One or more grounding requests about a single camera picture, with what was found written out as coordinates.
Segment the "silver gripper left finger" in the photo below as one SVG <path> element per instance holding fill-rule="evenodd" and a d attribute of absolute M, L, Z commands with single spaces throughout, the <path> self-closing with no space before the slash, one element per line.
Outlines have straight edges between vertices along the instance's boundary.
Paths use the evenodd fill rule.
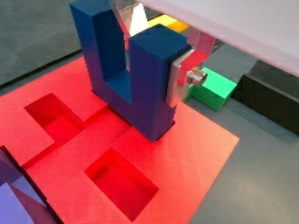
<path fill-rule="evenodd" d="M 148 28 L 145 7 L 136 0 L 108 0 L 120 25 L 125 48 L 125 69 L 129 69 L 129 38 Z"/>

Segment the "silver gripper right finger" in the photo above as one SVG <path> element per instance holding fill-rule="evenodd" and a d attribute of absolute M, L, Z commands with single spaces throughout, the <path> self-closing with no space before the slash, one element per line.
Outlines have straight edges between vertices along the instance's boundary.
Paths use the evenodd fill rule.
<path fill-rule="evenodd" d="M 206 80 L 206 73 L 201 71 L 201 63 L 210 56 L 216 39 L 202 31 L 189 28 L 186 42 L 188 50 L 173 62 L 169 72 L 165 103 L 170 108 L 188 93 L 189 85 L 200 86 Z"/>

